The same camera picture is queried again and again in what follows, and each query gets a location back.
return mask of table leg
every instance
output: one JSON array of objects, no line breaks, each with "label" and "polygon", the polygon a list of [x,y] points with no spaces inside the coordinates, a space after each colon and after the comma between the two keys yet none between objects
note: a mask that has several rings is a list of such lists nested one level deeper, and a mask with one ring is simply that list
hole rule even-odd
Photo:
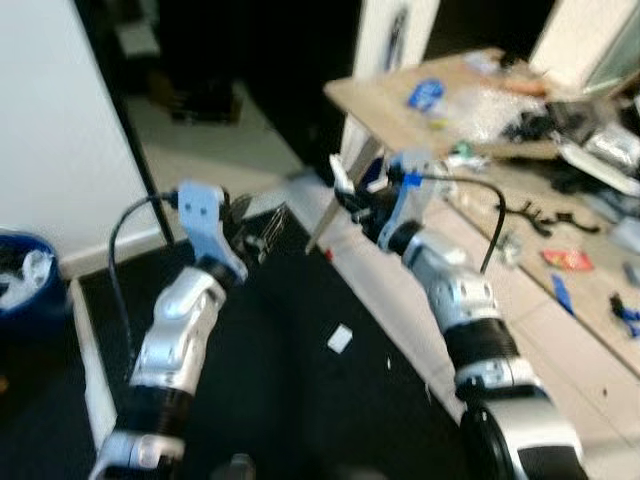
[{"label": "table leg", "polygon": [[[360,153],[358,154],[356,161],[353,162],[353,166],[349,170],[349,174],[348,174],[349,178],[353,180],[354,184],[358,184],[358,182],[362,179],[364,174],[367,173],[369,166],[373,163],[373,161],[376,158],[376,154],[378,153],[378,150],[380,150],[380,143],[372,136],[369,136],[365,144],[362,146],[362,149],[360,150]],[[318,225],[316,225],[316,228],[311,234],[311,238],[309,238],[309,242],[307,242],[307,246],[304,248],[304,251],[307,255],[311,252],[313,247],[316,245],[322,233],[331,224],[331,222],[333,221],[333,217],[335,217],[336,213],[338,213],[339,207],[340,207],[340,204],[335,199],[335,197],[332,198],[331,203],[325,210],[324,214],[322,215],[322,218],[318,222]]]}]

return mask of blue trash bin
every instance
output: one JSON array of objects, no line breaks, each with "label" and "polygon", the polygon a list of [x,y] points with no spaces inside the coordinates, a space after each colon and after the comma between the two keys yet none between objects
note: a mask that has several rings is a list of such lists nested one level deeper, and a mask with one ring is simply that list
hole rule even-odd
[{"label": "blue trash bin", "polygon": [[65,322],[72,316],[72,308],[53,247],[42,238],[27,233],[0,234],[0,246],[11,247],[20,255],[32,250],[53,255],[44,285],[21,304],[0,309],[0,335],[5,339],[44,339],[62,332]]}]

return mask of red package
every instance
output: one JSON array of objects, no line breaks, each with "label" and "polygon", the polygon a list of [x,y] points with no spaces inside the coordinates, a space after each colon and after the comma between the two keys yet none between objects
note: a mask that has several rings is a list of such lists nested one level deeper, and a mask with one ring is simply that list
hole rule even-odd
[{"label": "red package", "polygon": [[585,252],[579,250],[543,250],[542,258],[562,270],[588,271],[593,270],[593,263]]}]

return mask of wooden table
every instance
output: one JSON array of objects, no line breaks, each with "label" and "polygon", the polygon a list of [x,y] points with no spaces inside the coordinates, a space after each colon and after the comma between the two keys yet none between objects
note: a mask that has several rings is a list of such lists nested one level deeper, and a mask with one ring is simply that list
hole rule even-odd
[{"label": "wooden table", "polygon": [[[379,146],[394,152],[423,147],[442,157],[461,140],[451,128],[439,131],[429,129],[424,118],[407,107],[407,99],[415,85],[432,77],[439,78],[445,84],[449,98],[463,88],[474,85],[497,86],[502,81],[473,71],[461,55],[456,55],[371,80],[347,78],[326,85],[327,96],[345,113],[353,115],[372,135],[349,172],[352,179],[358,181],[362,177]],[[552,295],[551,274],[558,273],[571,295],[577,320],[640,378],[640,342],[629,338],[626,328],[612,316],[609,308],[609,297],[613,292],[619,292],[623,300],[637,306],[638,290],[626,281],[622,263],[638,257],[608,241],[607,233],[611,225],[594,216],[580,198],[552,190],[549,180],[541,176],[539,171],[554,168],[553,163],[540,164],[537,162],[536,168],[530,168],[525,164],[495,161],[481,177],[503,189],[509,206],[519,208],[524,201],[531,200],[548,216],[556,211],[572,211],[581,223],[600,225],[603,233],[587,235],[571,225],[560,225],[555,227],[553,236],[547,239],[539,236],[526,220],[508,216],[505,231],[513,230],[524,244],[521,267]],[[490,237],[496,220],[493,193],[475,186],[460,185],[459,188],[458,198],[451,203]],[[334,201],[316,227],[309,246],[317,241],[337,209],[338,204]],[[591,272],[569,273],[550,268],[540,255],[546,248],[584,250],[591,257],[595,269]]]}]

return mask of black cable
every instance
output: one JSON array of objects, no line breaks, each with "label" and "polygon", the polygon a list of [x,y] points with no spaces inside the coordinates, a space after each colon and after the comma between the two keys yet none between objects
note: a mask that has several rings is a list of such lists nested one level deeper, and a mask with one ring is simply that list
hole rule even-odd
[{"label": "black cable", "polygon": [[483,180],[478,180],[475,178],[468,177],[447,177],[440,175],[430,175],[430,174],[422,174],[422,178],[427,180],[441,180],[445,182],[460,182],[460,183],[472,183],[475,185],[480,185],[481,187],[488,188],[495,192],[498,196],[498,201],[500,204],[498,205],[499,214],[498,221],[496,222],[496,227],[493,231],[493,236],[491,237],[491,241],[489,242],[489,248],[487,248],[487,253],[484,255],[484,260],[482,261],[482,266],[480,267],[480,272],[485,273],[487,267],[489,266],[489,260],[491,260],[491,255],[493,255],[493,251],[496,248],[496,244],[498,243],[498,238],[500,237],[500,233],[502,232],[502,225],[504,224],[504,218],[507,215],[507,201],[504,198],[504,194],[502,190],[496,187],[494,184],[485,182]]},{"label": "black cable", "polygon": [[146,205],[150,202],[160,202],[161,200],[167,200],[171,202],[173,200],[173,193],[157,193],[154,195],[149,195],[140,200],[136,201],[132,205],[130,205],[118,220],[118,223],[115,224],[113,230],[111,230],[111,237],[109,238],[109,277],[111,278],[111,286],[113,287],[113,293],[116,297],[116,304],[118,305],[118,313],[120,314],[120,319],[122,320],[122,325],[124,327],[125,335],[127,338],[127,350],[128,350],[128,363],[127,363],[127,371],[125,372],[125,380],[128,379],[131,371],[133,370],[133,364],[136,360],[135,351],[133,349],[133,338],[131,336],[131,322],[129,320],[129,312],[127,311],[127,305],[124,301],[124,296],[122,295],[122,289],[120,288],[120,282],[118,281],[118,273],[116,272],[116,239],[118,237],[118,232],[122,227],[122,224],[127,220],[129,215],[135,212],[138,208]]}]

